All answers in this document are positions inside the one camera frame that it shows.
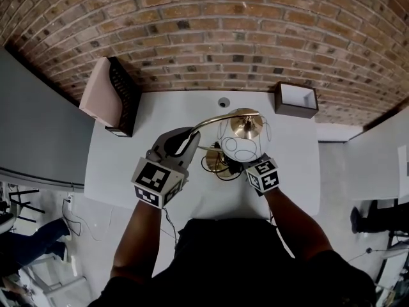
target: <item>person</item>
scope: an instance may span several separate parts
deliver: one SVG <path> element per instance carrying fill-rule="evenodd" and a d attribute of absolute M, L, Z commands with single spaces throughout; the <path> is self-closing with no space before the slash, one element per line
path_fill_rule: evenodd
<path fill-rule="evenodd" d="M 111 278 L 90 304 L 217 304 L 374 306 L 364 272 L 333 251 L 321 227 L 280 189 L 265 193 L 276 227 L 264 219 L 191 219 L 170 266 L 152 278 L 161 210 L 140 201 L 114 256 Z"/>
<path fill-rule="evenodd" d="M 65 243 L 58 239 L 70 235 L 70 229 L 62 218 L 43 225 L 30 236 L 12 232 L 0 234 L 0 287 L 21 294 L 21 288 L 16 287 L 8 276 L 18 274 L 21 267 L 43 254 L 54 253 L 62 261 L 66 260 Z"/>
<path fill-rule="evenodd" d="M 374 200 L 369 208 L 367 217 L 362 217 L 358 208 L 351 212 L 351 226 L 353 233 L 379 233 L 384 231 L 402 231 L 409 233 L 409 203 L 378 209 L 378 201 Z"/>

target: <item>white table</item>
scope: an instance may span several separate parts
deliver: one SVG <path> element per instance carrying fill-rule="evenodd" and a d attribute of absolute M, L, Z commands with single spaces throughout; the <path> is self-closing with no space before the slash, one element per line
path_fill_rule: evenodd
<path fill-rule="evenodd" d="M 231 104 L 221 108 L 217 101 L 226 97 Z M 213 116 L 236 108 L 259 111 L 271 126 L 272 141 L 267 154 L 279 166 L 281 189 L 309 215 L 320 208 L 320 159 L 314 119 L 276 115 L 274 95 L 239 91 L 175 91 L 144 93 L 139 104 L 132 138 L 118 138 L 95 122 L 89 148 L 85 179 L 86 197 L 133 209 L 137 203 L 131 177 L 140 157 L 164 132 L 195 126 Z M 201 145 L 217 140 L 217 126 L 201 129 Z M 168 205 L 176 229 L 192 217 L 265 217 L 268 205 L 242 176 L 223 182 L 202 169 L 205 152 L 197 150 L 189 167 L 189 182 Z"/>

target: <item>gray wall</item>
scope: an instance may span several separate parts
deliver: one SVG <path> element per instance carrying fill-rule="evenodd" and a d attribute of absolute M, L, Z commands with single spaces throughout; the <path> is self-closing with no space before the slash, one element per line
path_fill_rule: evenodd
<path fill-rule="evenodd" d="M 83 184 L 93 125 L 0 49 L 0 168 Z"/>

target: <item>lamp arm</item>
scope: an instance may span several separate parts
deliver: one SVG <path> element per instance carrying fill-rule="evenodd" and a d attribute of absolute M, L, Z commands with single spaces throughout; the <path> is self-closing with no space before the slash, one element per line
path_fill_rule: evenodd
<path fill-rule="evenodd" d="M 236 118 L 236 117 L 245 117 L 245 116 L 259 116 L 260 113 L 256 112 L 256 113 L 234 113 L 234 114 L 225 114 L 225 115 L 220 115 L 217 117 L 213 117 L 213 118 L 209 118 L 208 120 L 204 120 L 203 122 L 197 124 L 191 131 L 190 131 L 190 135 L 195 134 L 199 129 L 201 129 L 202 127 L 215 123 L 215 122 L 219 122 L 221 120 L 227 120 L 229 118 Z M 222 149 L 219 148 L 211 148 L 211 147 L 206 147 L 206 146 L 197 146 L 200 149 L 203 150 L 208 150 L 208 151 L 215 151 L 215 152 L 222 152 Z"/>
<path fill-rule="evenodd" d="M 227 120 L 229 118 L 236 118 L 236 117 L 244 117 L 244 116 L 259 116 L 260 113 L 234 113 L 234 114 L 225 114 L 225 115 L 220 115 L 217 117 L 213 117 L 213 118 L 209 118 L 208 120 L 204 120 L 203 122 L 197 124 L 191 131 L 190 131 L 190 135 L 195 134 L 199 129 L 201 129 L 202 127 L 215 123 L 215 122 L 219 122 L 221 120 Z"/>

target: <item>brick wall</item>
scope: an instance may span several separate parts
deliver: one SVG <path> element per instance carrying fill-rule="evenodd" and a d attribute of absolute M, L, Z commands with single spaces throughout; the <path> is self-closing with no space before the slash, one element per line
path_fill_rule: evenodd
<path fill-rule="evenodd" d="M 319 122 L 409 96 L 409 0 L 0 0 L 0 43 L 80 100 L 101 56 L 146 91 L 317 88 Z"/>

